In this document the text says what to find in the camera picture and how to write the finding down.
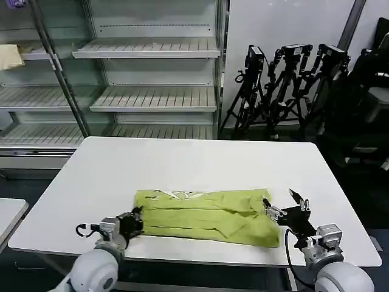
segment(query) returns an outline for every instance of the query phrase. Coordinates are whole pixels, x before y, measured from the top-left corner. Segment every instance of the folded shirt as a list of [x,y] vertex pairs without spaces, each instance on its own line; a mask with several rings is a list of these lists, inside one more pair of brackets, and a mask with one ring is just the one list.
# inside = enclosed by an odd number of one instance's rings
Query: folded shirt
[[265,214],[266,189],[223,192],[140,190],[146,235],[278,247],[279,227]]
[[0,44],[0,71],[24,66],[18,46],[15,44]]

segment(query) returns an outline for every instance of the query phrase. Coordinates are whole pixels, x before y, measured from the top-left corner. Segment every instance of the metal shelf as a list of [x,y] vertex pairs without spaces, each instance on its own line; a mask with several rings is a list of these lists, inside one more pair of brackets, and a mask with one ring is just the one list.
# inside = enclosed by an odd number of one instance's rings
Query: metal shelf
[[19,124],[4,130],[0,147],[77,148],[83,139],[77,124]]
[[[16,44],[20,48],[20,56],[25,61],[50,60],[50,55],[46,53],[40,41],[18,41]],[[59,58],[72,56],[75,47],[72,41],[56,41],[55,45]]]
[[214,38],[97,39],[73,52],[74,58],[218,58]]
[[201,125],[117,125],[112,137],[212,140],[212,126]]
[[[88,107],[94,98],[96,86],[74,88],[80,108]],[[0,110],[18,111],[71,111],[59,86],[31,86],[0,88]]]
[[90,109],[115,113],[215,112],[215,88],[109,86]]

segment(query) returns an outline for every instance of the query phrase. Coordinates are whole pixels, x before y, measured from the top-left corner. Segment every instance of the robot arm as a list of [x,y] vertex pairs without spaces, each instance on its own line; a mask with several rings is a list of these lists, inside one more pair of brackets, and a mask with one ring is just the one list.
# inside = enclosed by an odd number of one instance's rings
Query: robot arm
[[[123,213],[115,218],[104,218],[99,225],[80,224],[76,233],[90,237],[98,232],[102,236],[93,250],[82,254],[74,262],[70,273],[51,292],[105,292],[111,291],[117,282],[119,264],[129,240],[142,233],[142,208]],[[82,234],[80,229],[90,227],[91,232]]]
[[[285,248],[288,264],[295,278],[317,292],[374,292],[374,284],[369,275],[361,268],[343,261],[343,251],[339,247],[342,231],[335,224],[314,229],[309,222],[309,201],[303,200],[291,189],[289,193],[298,206],[281,210],[272,206],[267,199],[263,203],[270,219],[280,226],[288,227]],[[293,270],[287,244],[290,232],[297,237],[294,247],[304,254],[306,266],[316,275],[315,283],[305,283]]]

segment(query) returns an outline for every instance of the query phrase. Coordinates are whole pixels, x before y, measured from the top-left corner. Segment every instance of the metal pole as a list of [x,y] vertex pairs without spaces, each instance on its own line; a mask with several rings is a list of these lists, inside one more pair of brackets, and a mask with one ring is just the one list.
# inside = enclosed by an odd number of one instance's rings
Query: metal pole
[[355,0],[354,5],[348,16],[345,28],[343,29],[342,36],[339,39],[337,47],[341,50],[347,51],[350,47],[351,40],[353,39],[354,32],[357,29],[357,25],[365,7],[367,0]]

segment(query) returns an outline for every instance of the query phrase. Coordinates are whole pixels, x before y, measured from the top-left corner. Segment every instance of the white wall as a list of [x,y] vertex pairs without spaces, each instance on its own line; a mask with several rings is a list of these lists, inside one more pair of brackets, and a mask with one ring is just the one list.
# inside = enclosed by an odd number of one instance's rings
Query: white wall
[[[231,0],[222,118],[239,90],[234,78],[244,66],[250,44],[261,47],[269,62],[283,45],[312,44],[314,50],[307,66],[311,68],[320,43],[339,42],[353,3],[354,0]],[[266,75],[267,71],[263,84],[267,82]]]
[[373,45],[380,17],[389,19],[389,0],[367,0],[348,50],[351,56],[351,68],[354,67],[360,51],[370,49]]

